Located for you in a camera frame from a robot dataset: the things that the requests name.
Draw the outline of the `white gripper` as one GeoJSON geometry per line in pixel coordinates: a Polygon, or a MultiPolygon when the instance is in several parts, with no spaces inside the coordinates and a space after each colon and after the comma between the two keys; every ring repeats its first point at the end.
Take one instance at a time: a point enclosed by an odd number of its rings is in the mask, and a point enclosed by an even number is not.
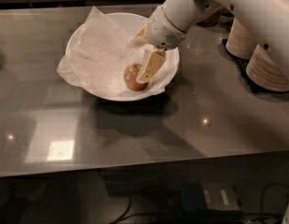
{"type": "Polygon", "coordinates": [[[144,51],[136,81],[140,84],[149,82],[166,61],[165,49],[175,49],[185,38],[186,33],[172,25],[162,6],[158,6],[129,44],[131,48],[136,48],[149,43],[158,48],[144,51]]]}

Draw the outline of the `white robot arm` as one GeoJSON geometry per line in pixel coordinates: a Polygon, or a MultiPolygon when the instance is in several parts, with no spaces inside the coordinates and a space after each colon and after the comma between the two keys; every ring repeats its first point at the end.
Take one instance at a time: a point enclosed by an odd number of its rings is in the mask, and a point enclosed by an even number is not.
{"type": "Polygon", "coordinates": [[[146,83],[165,63],[165,52],[186,38],[192,25],[227,8],[289,78],[289,0],[166,0],[131,43],[153,48],[144,53],[136,81],[146,83]]]}

